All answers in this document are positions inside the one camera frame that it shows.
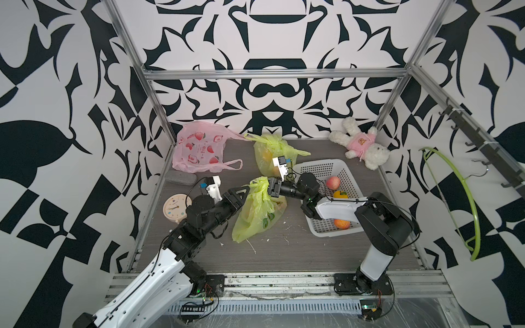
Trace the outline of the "pink plastic bag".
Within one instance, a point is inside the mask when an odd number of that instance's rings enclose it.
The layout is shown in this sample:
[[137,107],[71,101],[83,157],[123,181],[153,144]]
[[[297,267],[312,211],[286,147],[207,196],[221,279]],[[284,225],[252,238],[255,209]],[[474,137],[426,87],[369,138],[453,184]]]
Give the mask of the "pink plastic bag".
[[185,124],[177,134],[172,168],[191,174],[241,170],[241,159],[224,161],[224,149],[229,139],[246,141],[242,135],[220,124],[200,120]]

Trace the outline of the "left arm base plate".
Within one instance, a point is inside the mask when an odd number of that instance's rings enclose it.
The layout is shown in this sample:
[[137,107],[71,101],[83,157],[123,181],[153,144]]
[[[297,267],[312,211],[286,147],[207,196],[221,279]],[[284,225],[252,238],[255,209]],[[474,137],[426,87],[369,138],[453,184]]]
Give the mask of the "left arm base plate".
[[221,297],[224,294],[226,276],[208,274],[205,278],[204,293],[207,297]]

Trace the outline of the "white plastic basket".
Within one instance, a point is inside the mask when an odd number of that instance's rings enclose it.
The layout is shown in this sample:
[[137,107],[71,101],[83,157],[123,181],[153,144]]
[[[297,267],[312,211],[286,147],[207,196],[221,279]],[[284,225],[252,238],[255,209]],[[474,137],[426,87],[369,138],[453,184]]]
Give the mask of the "white plastic basket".
[[[334,193],[336,193],[336,191],[331,190],[327,185],[327,181],[334,176],[340,179],[340,186],[337,191],[341,191],[343,195],[348,196],[350,199],[364,197],[347,164],[343,160],[324,159],[309,161],[294,165],[293,170],[297,173],[296,181],[298,181],[299,175],[307,172],[312,173],[319,179],[320,194],[326,195],[329,198],[334,198]],[[358,221],[351,221],[347,229],[339,229],[334,225],[333,219],[324,219],[321,221],[306,217],[306,220],[310,231],[314,236],[319,238],[352,235],[364,231]]]

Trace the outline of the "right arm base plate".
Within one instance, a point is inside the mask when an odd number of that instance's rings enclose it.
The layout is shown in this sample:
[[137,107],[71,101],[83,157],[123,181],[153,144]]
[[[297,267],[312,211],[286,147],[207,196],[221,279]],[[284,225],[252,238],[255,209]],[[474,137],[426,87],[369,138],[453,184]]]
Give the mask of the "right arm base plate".
[[355,273],[335,273],[334,278],[334,292],[338,295],[363,295],[363,296],[379,296],[379,295],[394,295],[393,284],[384,272],[379,280],[371,280],[361,271]]

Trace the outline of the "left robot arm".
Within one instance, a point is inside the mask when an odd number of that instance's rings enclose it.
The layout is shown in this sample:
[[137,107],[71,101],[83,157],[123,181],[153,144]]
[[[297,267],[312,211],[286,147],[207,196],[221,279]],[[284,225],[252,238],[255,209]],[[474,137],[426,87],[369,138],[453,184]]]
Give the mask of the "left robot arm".
[[206,272],[194,257],[206,237],[245,204],[248,186],[229,189],[221,197],[199,195],[187,217],[164,239],[152,262],[115,299],[95,314],[83,313],[74,327],[150,327],[170,306],[202,290]]

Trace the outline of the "pink peach top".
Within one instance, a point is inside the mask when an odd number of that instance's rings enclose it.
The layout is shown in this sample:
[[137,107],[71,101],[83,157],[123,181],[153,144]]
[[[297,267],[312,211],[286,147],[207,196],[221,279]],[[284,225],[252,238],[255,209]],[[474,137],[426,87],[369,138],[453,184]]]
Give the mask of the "pink peach top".
[[332,191],[337,191],[341,185],[341,180],[337,176],[332,176],[326,180],[325,185],[328,189]]

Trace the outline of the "green plastic bag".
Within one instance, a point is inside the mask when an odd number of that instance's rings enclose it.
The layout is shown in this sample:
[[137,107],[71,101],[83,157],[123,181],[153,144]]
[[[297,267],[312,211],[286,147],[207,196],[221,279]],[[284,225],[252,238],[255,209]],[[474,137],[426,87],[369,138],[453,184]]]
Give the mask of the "green plastic bag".
[[276,198],[268,194],[268,177],[252,180],[249,187],[250,192],[232,230],[232,240],[236,243],[267,231],[287,209],[287,199],[284,196]]
[[278,168],[273,164],[274,158],[284,156],[286,159],[290,159],[292,164],[296,164],[298,156],[310,156],[309,152],[292,147],[279,135],[253,135],[246,133],[244,138],[255,142],[254,154],[256,164],[262,176],[280,176]]

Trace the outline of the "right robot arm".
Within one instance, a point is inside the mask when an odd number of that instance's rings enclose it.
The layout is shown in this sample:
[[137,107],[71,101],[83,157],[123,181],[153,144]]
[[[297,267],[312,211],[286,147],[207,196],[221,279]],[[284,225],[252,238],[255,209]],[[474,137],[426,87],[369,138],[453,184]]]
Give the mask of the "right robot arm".
[[360,225],[371,242],[356,273],[361,283],[380,281],[411,233],[419,230],[415,219],[379,192],[367,198],[330,198],[320,194],[320,184],[312,173],[302,174],[296,183],[281,178],[269,178],[268,182],[270,196],[300,200],[302,212],[310,219],[339,219]]

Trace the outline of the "orange peach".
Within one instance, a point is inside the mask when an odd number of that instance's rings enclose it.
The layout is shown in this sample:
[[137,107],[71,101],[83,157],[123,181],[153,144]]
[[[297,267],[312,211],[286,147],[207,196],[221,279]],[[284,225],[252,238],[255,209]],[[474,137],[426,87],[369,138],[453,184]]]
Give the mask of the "orange peach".
[[347,230],[349,228],[351,228],[351,222],[350,221],[345,221],[345,220],[341,220],[341,219],[335,219],[333,221],[334,223],[334,226],[337,227],[339,230]]

